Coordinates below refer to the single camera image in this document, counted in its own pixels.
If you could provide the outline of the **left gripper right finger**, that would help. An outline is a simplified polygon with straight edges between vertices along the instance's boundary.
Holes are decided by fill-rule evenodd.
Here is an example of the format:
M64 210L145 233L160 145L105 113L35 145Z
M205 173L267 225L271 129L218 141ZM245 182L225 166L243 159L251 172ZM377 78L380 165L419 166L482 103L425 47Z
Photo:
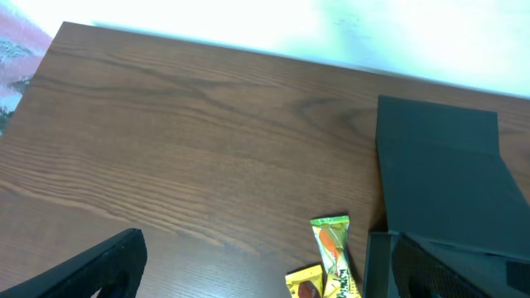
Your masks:
M529 260L399 235L393 280L401 297L529 298Z

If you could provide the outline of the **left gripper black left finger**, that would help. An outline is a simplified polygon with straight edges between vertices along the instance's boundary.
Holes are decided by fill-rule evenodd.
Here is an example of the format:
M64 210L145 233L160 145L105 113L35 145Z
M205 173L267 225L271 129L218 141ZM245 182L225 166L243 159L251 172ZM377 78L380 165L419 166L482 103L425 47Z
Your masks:
M23 283L1 292L3 298L135 298L147 264L140 229L128 228Z

